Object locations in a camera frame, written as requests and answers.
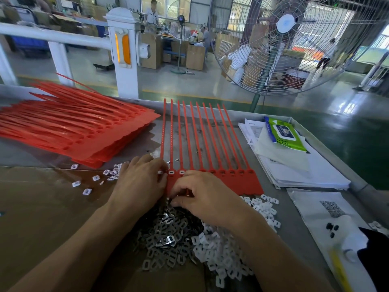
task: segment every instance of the industrial fan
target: industrial fan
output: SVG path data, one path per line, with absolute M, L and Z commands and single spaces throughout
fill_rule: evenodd
M 299 93 L 338 76 L 388 16 L 389 0 L 212 0 L 209 26 L 223 71 L 255 93 L 254 112 L 261 95 Z
M 177 0 L 173 2 L 167 11 L 167 28 L 169 33 L 180 41 L 180 48 L 178 51 L 178 65 L 177 68 L 172 69 L 173 73 L 184 74 L 186 70 L 180 69 L 181 61 L 181 45 L 182 41 L 189 40 L 192 38 L 198 30 L 197 24 L 197 11 L 190 10 L 190 2 L 187 0 Z M 189 13 L 192 27 L 188 25 L 189 22 Z

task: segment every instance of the stack of papers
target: stack of papers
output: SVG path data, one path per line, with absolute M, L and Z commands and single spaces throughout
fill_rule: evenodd
M 350 181 L 299 135 L 308 152 L 273 143 L 265 122 L 239 123 L 247 143 L 276 188 L 314 187 L 346 190 Z

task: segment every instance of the fan stand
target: fan stand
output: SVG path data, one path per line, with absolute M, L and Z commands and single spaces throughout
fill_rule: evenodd
M 180 48 L 179 48 L 179 51 L 178 51 L 178 66 L 177 67 L 173 67 L 173 69 L 171 70 L 172 73 L 176 73 L 178 75 L 183 75 L 186 73 L 186 70 L 182 70 L 180 69 L 180 62 L 181 62 L 181 42 L 182 42 L 182 29 L 184 27 L 183 23 L 180 22 L 181 24 L 181 34 L 180 34 Z

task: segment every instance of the fan guard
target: fan guard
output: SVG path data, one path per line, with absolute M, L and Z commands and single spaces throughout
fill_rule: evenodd
M 287 95 L 342 73 L 388 16 L 389 0 L 212 0 L 209 26 L 217 33 L 215 57 L 232 81 L 257 95 Z M 355 31 L 343 36 L 348 26 Z M 328 67 L 317 70 L 325 54 Z

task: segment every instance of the white post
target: white post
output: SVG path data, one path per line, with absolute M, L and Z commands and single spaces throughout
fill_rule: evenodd
M 4 52 L 2 45 L 0 44 L 0 77 L 3 79 L 5 85 L 18 86 L 19 82 L 14 74 L 14 71 L 9 64 L 7 55 Z
M 49 48 L 51 52 L 51 57 L 54 61 L 55 68 L 57 70 L 57 73 L 60 73 L 61 75 L 67 76 L 71 79 L 73 79 L 73 74 L 71 67 L 69 65 L 69 60 L 66 55 L 66 47 L 62 43 L 57 42 L 50 42 L 49 41 Z M 58 76 L 60 83 L 63 85 L 75 87 L 75 83 L 69 79 L 66 79 L 62 76 Z
M 106 15 L 109 26 L 109 37 L 112 44 L 112 60 L 115 64 L 116 84 L 119 97 L 139 98 L 139 78 L 137 64 L 136 32 L 140 31 L 140 20 L 129 9 L 117 7 Z M 128 50 L 123 39 L 128 34 L 129 56 L 131 63 L 124 61 Z

